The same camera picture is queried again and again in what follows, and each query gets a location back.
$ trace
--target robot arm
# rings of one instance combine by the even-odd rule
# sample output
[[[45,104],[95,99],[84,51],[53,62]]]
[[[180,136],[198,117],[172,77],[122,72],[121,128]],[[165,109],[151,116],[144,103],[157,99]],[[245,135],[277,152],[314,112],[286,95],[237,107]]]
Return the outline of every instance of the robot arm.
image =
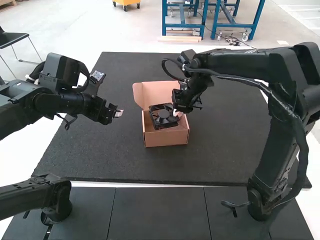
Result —
[[[84,86],[74,88],[80,72],[87,80]],[[82,62],[50,53],[32,76],[37,76],[38,85],[33,79],[28,82],[13,80],[0,86],[0,140],[42,117],[53,120],[59,113],[69,114],[74,119],[82,114],[103,125],[122,115],[116,105],[110,103],[107,107],[107,101],[97,96],[106,75],[98,71],[89,75]],[[66,129],[73,121],[66,121]]]
[[[173,106],[179,112],[201,108],[200,96],[215,79],[258,87],[268,96],[270,131],[260,163],[247,184],[248,211],[257,221],[279,212],[303,187],[309,152],[306,134],[320,116],[319,59],[318,46],[307,42],[273,49],[216,49],[202,54],[188,50],[177,60],[162,62],[162,67],[165,61],[175,62],[189,78],[181,89],[172,91]],[[297,179],[284,195],[299,150]]]
[[[42,209],[43,224],[59,223],[71,211],[71,182],[53,174],[31,177],[16,184],[0,187],[0,221],[32,209]]]
[[[76,87],[80,72],[87,80]],[[64,119],[66,129],[79,114],[103,125],[110,124],[122,115],[122,110],[111,103],[105,106],[106,100],[97,96],[104,78],[105,74],[98,71],[90,75],[82,62],[50,53],[28,76],[28,82],[0,82],[0,140],[42,117],[53,119],[59,113],[74,117],[71,121]],[[27,217],[28,211],[42,209],[44,224],[61,222],[72,210],[70,190],[70,181],[53,174],[0,187],[0,220],[26,211]]]

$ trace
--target computer fan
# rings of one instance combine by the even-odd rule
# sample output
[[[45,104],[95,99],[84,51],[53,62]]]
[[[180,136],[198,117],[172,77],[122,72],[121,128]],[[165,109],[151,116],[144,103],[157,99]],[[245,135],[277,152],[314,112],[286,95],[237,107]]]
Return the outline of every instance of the computer fan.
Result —
[[[149,114],[155,130],[178,126],[179,117],[174,116],[172,103],[149,106]]]

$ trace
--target blue metal cart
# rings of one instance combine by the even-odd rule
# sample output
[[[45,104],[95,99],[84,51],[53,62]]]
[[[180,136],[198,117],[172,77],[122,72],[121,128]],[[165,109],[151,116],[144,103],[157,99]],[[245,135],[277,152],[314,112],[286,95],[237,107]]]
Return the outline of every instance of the blue metal cart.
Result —
[[[167,0],[162,0],[162,36],[167,34],[167,28],[192,28],[199,29],[200,36],[203,39],[205,33],[205,24],[208,12],[209,0],[204,0],[203,15],[201,24],[186,23],[185,7],[193,9],[193,16],[197,16],[199,7],[199,0],[190,0],[190,3],[168,3]],[[168,7],[179,7],[180,10],[180,23],[166,23],[166,16],[168,15]]]
[[[237,16],[240,0],[236,0],[236,3],[227,3],[227,0],[224,0],[224,1],[216,0],[216,3],[209,3],[208,4],[209,6],[215,6],[211,39],[215,39],[216,35],[218,35],[218,40],[219,40],[219,37],[221,36],[221,34],[217,34],[217,28],[223,27],[223,28],[244,28],[248,33],[246,32],[242,33],[242,40],[244,42],[247,40],[252,40],[254,38],[257,25],[260,19],[260,15],[266,0],[259,0],[259,1],[260,2],[259,2],[252,24],[236,23],[236,21],[233,18]],[[227,7],[235,7],[233,15],[230,14]],[[229,23],[218,23],[218,16],[219,16],[220,9],[225,14]]]

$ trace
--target open cardboard box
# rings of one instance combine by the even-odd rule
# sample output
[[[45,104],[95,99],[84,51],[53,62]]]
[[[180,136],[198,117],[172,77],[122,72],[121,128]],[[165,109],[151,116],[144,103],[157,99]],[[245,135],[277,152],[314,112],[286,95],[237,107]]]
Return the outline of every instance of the open cardboard box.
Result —
[[[178,81],[146,81],[132,85],[136,104],[142,108],[142,131],[145,147],[183,145],[188,143],[189,124],[182,115],[178,126],[155,130],[149,115],[149,106],[172,103],[172,90],[180,89]]]

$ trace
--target wooden plank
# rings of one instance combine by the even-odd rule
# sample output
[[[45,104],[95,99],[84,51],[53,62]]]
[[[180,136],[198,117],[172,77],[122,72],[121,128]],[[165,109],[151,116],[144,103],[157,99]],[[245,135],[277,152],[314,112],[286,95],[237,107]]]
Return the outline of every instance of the wooden plank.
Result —
[[[3,6],[5,4],[10,4],[10,3],[11,3],[12,6],[1,8],[0,11],[7,10],[7,9],[17,5],[16,0],[0,0],[0,6]]]
[[[194,31],[189,30],[167,30],[167,34],[193,34]]]
[[[183,38],[158,38],[158,42],[171,43],[198,43],[198,39],[183,39]]]
[[[201,41],[202,38],[200,36],[162,36],[164,39],[197,39]]]

